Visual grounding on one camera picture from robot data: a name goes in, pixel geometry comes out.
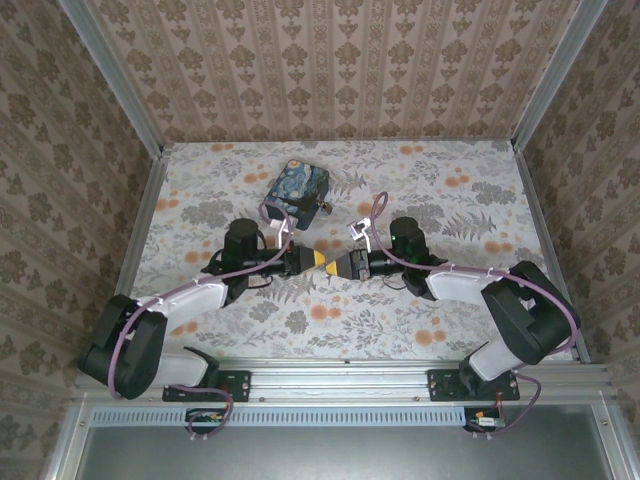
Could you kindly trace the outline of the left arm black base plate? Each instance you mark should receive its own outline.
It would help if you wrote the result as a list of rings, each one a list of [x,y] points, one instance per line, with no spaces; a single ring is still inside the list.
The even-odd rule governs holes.
[[[247,402],[251,391],[251,372],[216,370],[206,373],[196,388],[205,388],[207,392],[185,391],[169,386],[163,389],[162,400],[183,403],[224,402],[224,395],[210,392],[210,389],[217,389],[226,392],[234,401]]]

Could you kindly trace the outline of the aluminium side rail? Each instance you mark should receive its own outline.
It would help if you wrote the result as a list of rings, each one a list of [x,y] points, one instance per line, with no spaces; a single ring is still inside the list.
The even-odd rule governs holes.
[[[573,305],[525,157],[520,150],[516,148],[513,148],[513,150],[548,276],[559,292],[569,301],[570,305]]]
[[[171,149],[165,148],[160,156],[152,161],[124,263],[116,283],[115,296],[107,302],[98,316],[95,329],[90,336],[87,362],[91,366],[97,365],[97,370],[101,377],[107,376],[111,356],[123,325],[131,315],[131,311],[135,311],[137,308],[136,301],[130,297],[130,294],[132,293],[156,203],[166,176],[170,154]]]

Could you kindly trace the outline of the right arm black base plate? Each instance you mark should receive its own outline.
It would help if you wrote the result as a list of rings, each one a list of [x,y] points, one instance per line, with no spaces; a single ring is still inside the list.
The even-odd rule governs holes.
[[[483,380],[474,372],[466,375],[457,369],[432,369],[426,375],[429,397],[433,402],[520,399],[518,383],[511,372],[505,372],[491,381]]]

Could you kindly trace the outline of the small circuit board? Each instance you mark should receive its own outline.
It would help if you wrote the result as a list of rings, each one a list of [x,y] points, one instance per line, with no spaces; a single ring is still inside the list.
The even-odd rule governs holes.
[[[186,430],[196,436],[211,436],[226,417],[225,409],[191,409],[185,414]]]
[[[506,421],[497,408],[488,410],[466,408],[464,416],[466,421],[464,429],[473,434],[492,434],[506,427]]]

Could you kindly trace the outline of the aluminium mounting rail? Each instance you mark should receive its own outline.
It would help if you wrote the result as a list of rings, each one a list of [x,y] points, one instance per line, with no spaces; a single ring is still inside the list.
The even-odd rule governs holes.
[[[251,372],[250,406],[408,406],[429,402],[427,373],[456,361],[223,359],[223,370]],[[540,405],[591,404],[616,397],[602,365],[543,362],[520,373],[541,385]]]

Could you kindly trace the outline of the aluminium frame post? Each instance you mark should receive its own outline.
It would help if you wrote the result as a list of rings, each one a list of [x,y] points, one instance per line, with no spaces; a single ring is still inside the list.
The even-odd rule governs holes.
[[[80,39],[84,42],[91,58],[99,68],[117,102],[125,112],[139,140],[150,158],[157,161],[162,157],[164,141],[150,114],[146,111],[142,97],[135,91],[128,78],[124,63],[117,58],[97,17],[91,11],[87,0],[58,0],[71,21]]]
[[[580,0],[511,137],[522,152],[558,93],[608,0]]]

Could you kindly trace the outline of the starry night print box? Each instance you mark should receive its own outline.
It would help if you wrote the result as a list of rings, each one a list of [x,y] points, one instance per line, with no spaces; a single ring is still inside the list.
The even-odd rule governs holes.
[[[290,160],[276,178],[265,200],[279,205],[291,217],[296,229],[306,231],[316,215],[324,213],[318,202],[328,202],[326,197],[329,186],[330,175],[326,169],[300,160]]]

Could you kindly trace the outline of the floral table cover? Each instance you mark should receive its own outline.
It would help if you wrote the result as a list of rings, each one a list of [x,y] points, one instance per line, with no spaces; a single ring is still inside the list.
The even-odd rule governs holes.
[[[258,204],[294,160],[329,173],[332,212],[296,235],[328,260],[356,247],[350,223],[387,192],[376,223],[383,241],[391,220],[409,216],[429,249],[453,263],[544,264],[506,140],[183,143],[169,152],[133,295],[192,279],[222,247],[231,221],[258,218]],[[176,327],[166,346],[235,358],[459,360],[495,334],[483,307],[416,298],[397,276],[358,282],[316,268],[269,286],[254,279],[231,306]]]

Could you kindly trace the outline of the grey metal panel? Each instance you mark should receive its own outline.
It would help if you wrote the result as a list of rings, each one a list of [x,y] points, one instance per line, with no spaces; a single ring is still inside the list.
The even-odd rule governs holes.
[[[614,412],[538,406],[492,437],[459,427],[98,427],[72,409],[45,480],[640,480]]]

